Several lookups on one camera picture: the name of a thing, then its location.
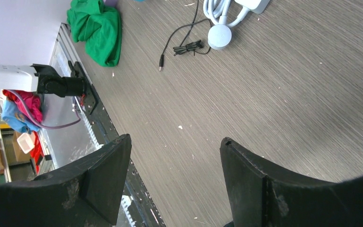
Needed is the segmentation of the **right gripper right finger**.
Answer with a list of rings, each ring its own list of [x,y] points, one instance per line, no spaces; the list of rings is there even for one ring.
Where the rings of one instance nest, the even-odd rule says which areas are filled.
[[[363,227],[363,176],[340,183],[311,178],[229,137],[220,156],[231,227]]]

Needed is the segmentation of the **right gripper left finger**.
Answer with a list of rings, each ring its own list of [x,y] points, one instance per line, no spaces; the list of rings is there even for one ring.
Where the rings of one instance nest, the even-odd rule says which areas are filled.
[[[31,181],[0,184],[0,227],[112,227],[80,195],[92,153]]]

